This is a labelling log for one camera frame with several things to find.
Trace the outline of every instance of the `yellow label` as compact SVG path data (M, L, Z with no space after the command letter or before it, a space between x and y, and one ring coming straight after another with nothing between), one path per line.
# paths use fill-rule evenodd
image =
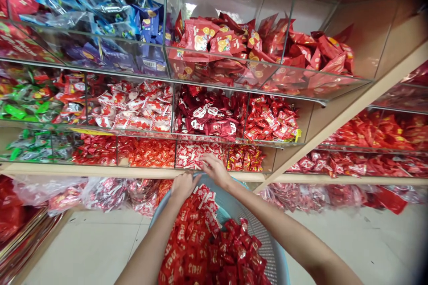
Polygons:
M98 130L88 130L88 129L77 129L77 128L69 128L72 131L81 133L81 134L94 134L99 136L114 136L112 133Z

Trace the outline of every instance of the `floor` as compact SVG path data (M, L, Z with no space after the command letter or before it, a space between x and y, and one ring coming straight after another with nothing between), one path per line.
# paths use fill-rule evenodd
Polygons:
M412 284L427 230L426 207L408 206L396 216L362 208L292 216L312 230L366 285ZM109 285L145 236L150 220L133 211L76 212L31 271L26 285ZM287 256L291 284L312 285Z

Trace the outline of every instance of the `blue plastic basket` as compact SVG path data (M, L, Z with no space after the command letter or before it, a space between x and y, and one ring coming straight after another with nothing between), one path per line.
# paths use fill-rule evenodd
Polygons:
M220 206L220 209L217 212L217 218L221 224L224 224L230 218L238 224L240 224L240 218L246 218L248 220L248 234L255 235L262 243L262 247L259 249L259 254L267 260L265 274L271 283L290 285L285 251L261 224L261 222L236 198L217 186L205 173L202 175L198 185L201 184L205 184L211 191L216 193L215 201ZM171 192L169 191L160 202L159 207L153 215L150 228L162 213L170 195Z

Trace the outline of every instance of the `hand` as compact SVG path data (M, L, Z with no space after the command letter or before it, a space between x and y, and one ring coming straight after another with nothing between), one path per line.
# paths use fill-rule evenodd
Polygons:
M227 172L223 162L212 154L203 155L200 160L209 163L210 167L203 165L204 172L215 182L215 184L228 191L233 182L232 177Z
M170 199L177 201L181 206L195 190L201 176L202 174L199 174L195 179L193 179L193 171L186 171L185 173L178 175L174 178L173 185L171 187Z

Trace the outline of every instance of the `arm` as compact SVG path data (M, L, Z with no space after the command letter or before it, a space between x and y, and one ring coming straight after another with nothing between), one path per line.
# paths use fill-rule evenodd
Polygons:
M165 248L175 219L187 197L195 189L201 175L193 180L193 172L186 172L174 179L171 197L159 218L153 224L126 264L115 285L153 285L164 259Z
M213 155L202 160L210 164L204 165L204 171L214 182L247 207L317 285L362 285L351 268L305 226L234 181Z

